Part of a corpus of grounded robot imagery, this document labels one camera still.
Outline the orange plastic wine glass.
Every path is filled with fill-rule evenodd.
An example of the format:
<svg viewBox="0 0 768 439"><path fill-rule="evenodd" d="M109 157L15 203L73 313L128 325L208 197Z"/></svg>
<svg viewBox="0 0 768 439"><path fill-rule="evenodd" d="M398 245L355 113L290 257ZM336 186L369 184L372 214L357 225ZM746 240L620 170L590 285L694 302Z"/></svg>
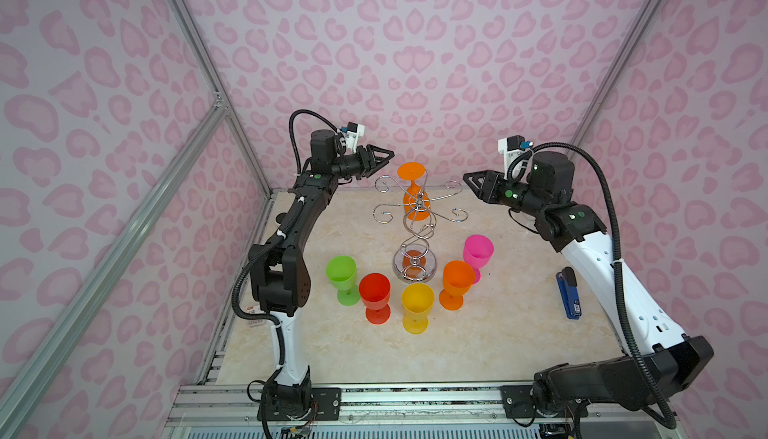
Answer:
<svg viewBox="0 0 768 439"><path fill-rule="evenodd" d="M464 295L471 289L475 281L473 268L464 261L451 261L443 269L443 289L439 294L439 302L449 311L457 311L463 307Z"/></svg>
<svg viewBox="0 0 768 439"><path fill-rule="evenodd" d="M418 162L405 163L398 169L398 177L409 182L403 195L404 214L407 219L415 222L424 221L429 217L426 211L429 198L424 193L423 187L418 184L425 174L424 165Z"/></svg>

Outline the magenta plastic wine glass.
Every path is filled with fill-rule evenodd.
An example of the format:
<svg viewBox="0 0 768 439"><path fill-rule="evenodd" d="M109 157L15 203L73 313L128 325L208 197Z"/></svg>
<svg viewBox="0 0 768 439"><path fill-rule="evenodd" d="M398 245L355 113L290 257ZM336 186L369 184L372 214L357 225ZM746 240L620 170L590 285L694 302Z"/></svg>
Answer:
<svg viewBox="0 0 768 439"><path fill-rule="evenodd" d="M488 264L495 252L493 242L484 235L471 235L463 247L463 260L469 264L475 274L474 283L481 279L481 270Z"/></svg>

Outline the green plastic wine glass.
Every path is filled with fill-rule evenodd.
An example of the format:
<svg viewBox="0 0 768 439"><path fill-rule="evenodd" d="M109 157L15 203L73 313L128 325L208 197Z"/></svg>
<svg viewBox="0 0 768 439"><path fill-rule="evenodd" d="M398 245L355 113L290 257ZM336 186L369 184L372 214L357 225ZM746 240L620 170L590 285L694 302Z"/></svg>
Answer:
<svg viewBox="0 0 768 439"><path fill-rule="evenodd" d="M326 276L337 290L340 304L350 307L358 303L357 264L352 257L340 255L332 258L326 266Z"/></svg>

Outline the red plastic wine glass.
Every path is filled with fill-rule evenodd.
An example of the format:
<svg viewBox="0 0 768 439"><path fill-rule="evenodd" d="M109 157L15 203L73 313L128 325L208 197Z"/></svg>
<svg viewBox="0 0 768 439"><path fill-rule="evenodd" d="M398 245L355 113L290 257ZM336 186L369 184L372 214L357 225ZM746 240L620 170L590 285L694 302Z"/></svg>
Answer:
<svg viewBox="0 0 768 439"><path fill-rule="evenodd" d="M386 323L391 315L389 279L380 273L368 274L360 281L358 292L365 306L365 317L368 322L374 325Z"/></svg>

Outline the yellow plastic wine glass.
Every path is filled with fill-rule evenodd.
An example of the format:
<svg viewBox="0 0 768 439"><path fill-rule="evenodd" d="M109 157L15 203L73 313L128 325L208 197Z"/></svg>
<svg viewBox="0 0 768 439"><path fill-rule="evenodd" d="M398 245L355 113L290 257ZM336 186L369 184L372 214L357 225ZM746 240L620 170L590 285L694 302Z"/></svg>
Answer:
<svg viewBox="0 0 768 439"><path fill-rule="evenodd" d="M404 289L401 295L402 325L408 333L419 335L427 330L434 301L434 291L426 284L414 283Z"/></svg>

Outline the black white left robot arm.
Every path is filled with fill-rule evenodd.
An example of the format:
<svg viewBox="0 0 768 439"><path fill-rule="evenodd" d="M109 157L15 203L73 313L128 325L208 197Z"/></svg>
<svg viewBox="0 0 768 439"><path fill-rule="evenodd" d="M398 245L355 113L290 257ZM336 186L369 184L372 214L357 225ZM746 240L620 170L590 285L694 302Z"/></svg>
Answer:
<svg viewBox="0 0 768 439"><path fill-rule="evenodd" d="M310 135L309 158L294 157L290 208L264 243L250 247L231 293L231 308L238 318L271 327L276 365L263 381L258 399L262 423L301 418L316 409L299 332L300 313L311 292L305 245L340 185L372 176L395 156L389 149L362 145L365 128L360 124L337 127L328 119L322 122L323 128Z"/></svg>

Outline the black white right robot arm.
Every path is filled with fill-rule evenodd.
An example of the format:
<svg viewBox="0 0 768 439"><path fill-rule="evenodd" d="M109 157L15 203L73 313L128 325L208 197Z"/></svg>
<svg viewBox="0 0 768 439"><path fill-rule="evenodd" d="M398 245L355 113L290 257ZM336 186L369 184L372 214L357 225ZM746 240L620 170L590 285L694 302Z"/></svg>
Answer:
<svg viewBox="0 0 768 439"><path fill-rule="evenodd" d="M535 374L527 401L533 417L573 414L573 432L592 404L616 404L641 411L673 430L670 404L686 390L714 356L702 336L691 336L647 291L626 263L620 224L606 174L583 149L567 143L539 145L521 136L502 139L501 171L464 174L463 181L486 204L534 221L533 231L561 254L586 280L612 324L622 354L584 364L560 364ZM574 152L595 173L608 219L573 198Z"/></svg>

